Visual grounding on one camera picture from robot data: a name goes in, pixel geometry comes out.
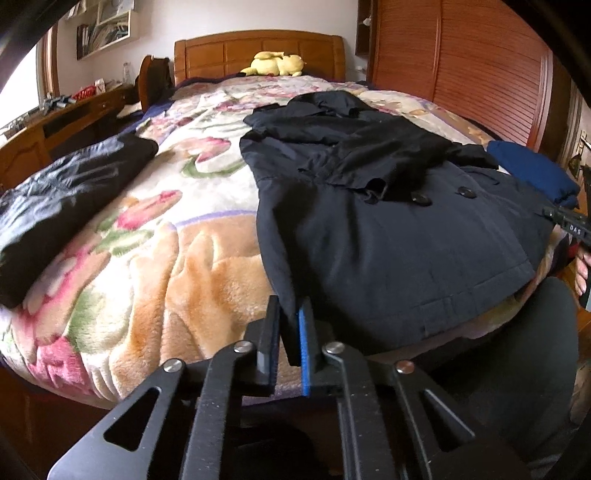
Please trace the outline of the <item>person's right hand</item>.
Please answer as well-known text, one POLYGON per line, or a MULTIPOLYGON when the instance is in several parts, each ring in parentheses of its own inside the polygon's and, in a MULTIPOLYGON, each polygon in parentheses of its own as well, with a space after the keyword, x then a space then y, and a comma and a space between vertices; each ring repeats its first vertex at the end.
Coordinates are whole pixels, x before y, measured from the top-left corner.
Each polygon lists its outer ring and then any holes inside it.
POLYGON ((591 267, 590 253, 583 246, 580 246, 577 251, 575 264, 575 291, 578 296, 582 296, 587 291, 587 280, 591 267))

